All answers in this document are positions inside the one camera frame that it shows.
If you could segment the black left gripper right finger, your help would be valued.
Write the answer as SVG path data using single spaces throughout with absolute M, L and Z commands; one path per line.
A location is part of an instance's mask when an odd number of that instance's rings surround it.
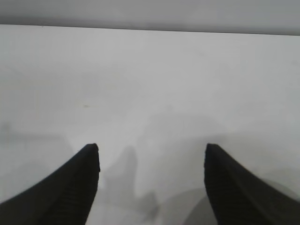
M 239 164 L 219 145 L 208 143 L 206 193 L 219 225 L 298 225 L 300 203 Z

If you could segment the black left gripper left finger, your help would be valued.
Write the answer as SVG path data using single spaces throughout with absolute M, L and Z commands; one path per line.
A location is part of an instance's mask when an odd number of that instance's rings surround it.
M 84 225 L 99 181 L 98 146 L 85 145 L 34 186 L 0 205 L 2 225 Z

